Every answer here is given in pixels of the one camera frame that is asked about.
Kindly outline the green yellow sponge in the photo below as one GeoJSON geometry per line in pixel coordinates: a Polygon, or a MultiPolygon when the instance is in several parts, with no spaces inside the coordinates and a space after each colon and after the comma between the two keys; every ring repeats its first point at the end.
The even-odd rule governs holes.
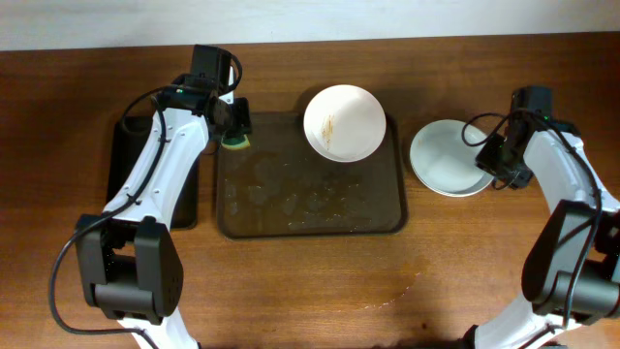
{"type": "Polygon", "coordinates": [[[241,150],[249,146],[250,142],[246,135],[225,138],[222,140],[222,147],[228,150],[241,150]]]}

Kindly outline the pale blue plate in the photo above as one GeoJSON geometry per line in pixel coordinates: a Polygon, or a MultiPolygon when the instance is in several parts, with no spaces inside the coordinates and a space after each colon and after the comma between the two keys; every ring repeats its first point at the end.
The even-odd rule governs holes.
{"type": "Polygon", "coordinates": [[[469,146],[461,137],[465,123],[444,119],[422,127],[414,136],[409,158],[415,175],[465,175],[483,173],[493,176],[476,166],[481,145],[469,146]]]}

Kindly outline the cream plate top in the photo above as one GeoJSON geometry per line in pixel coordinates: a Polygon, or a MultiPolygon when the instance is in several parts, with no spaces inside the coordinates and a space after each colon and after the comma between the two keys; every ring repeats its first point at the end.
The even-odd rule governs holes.
{"type": "Polygon", "coordinates": [[[380,147],[387,131],[386,113],[377,98],[350,84],[333,85],[316,94],[302,124],[312,148],[339,163],[367,158],[380,147]]]}

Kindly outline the white plate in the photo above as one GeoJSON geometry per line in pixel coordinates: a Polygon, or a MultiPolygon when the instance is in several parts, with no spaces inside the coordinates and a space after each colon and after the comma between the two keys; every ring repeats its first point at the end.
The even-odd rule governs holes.
{"type": "Polygon", "coordinates": [[[448,197],[468,197],[491,182],[489,174],[423,174],[418,179],[430,190],[448,197]]]}

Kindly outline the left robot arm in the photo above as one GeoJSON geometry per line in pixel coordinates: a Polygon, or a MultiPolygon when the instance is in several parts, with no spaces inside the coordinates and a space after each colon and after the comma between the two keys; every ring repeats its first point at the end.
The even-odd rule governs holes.
{"type": "Polygon", "coordinates": [[[145,93],[154,108],[136,163],[99,215],[82,215],[66,242],[75,248],[86,303],[141,348],[198,348],[179,310],[184,271],[171,238],[188,175],[212,141],[248,145],[248,103],[233,93],[238,58],[196,45],[189,72],[145,93]]]}

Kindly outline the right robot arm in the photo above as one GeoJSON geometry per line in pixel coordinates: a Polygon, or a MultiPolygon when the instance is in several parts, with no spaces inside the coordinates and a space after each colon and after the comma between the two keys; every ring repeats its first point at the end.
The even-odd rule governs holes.
{"type": "Polygon", "coordinates": [[[550,217],[526,258],[521,291],[497,317],[475,325],[461,348],[551,348],[554,338],[619,316],[619,202],[602,184],[578,129],[552,115],[552,92],[525,86],[478,143],[476,166],[492,186],[535,179],[550,217]]]}

